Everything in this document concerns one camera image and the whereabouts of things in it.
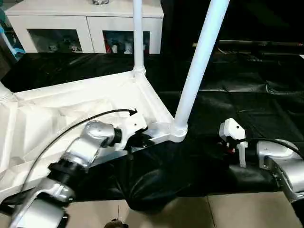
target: black tarp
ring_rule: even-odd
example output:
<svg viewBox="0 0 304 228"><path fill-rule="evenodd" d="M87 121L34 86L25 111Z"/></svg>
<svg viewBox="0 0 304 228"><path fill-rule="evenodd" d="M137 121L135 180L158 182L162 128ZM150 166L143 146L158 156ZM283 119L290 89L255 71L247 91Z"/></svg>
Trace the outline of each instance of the black tarp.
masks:
<svg viewBox="0 0 304 228"><path fill-rule="evenodd" d="M278 190L258 168L217 144L219 125L233 117L248 137L286 139L304 152L304 60L298 56L213 55L181 143L165 142L93 167L77 200L126 199L136 210L155 210L177 196ZM190 66L177 56L146 56L146 76L174 115ZM4 77L13 92L131 70L129 55L26 54Z"/></svg>

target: tiled floor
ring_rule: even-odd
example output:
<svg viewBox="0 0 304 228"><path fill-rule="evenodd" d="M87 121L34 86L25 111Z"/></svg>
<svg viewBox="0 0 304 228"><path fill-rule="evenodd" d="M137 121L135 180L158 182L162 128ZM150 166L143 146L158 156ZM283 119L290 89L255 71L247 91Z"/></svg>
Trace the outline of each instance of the tiled floor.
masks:
<svg viewBox="0 0 304 228"><path fill-rule="evenodd" d="M131 210L124 200L74 203L68 228L103 228L114 218L130 228L301 228L284 194L255 193L178 198L158 214ZM9 217L0 217L5 228Z"/></svg>

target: white vertical pipe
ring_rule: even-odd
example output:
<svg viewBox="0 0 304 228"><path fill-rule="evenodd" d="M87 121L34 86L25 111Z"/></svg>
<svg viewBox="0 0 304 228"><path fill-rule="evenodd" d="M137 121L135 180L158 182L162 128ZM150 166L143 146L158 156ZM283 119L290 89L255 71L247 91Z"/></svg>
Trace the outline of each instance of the white vertical pipe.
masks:
<svg viewBox="0 0 304 228"><path fill-rule="evenodd" d="M229 0L211 0L210 2L173 121L174 130L178 132L187 132L188 118L218 37L228 4Z"/></svg>
<svg viewBox="0 0 304 228"><path fill-rule="evenodd" d="M143 0L133 0L134 71L144 72L143 65Z"/></svg>

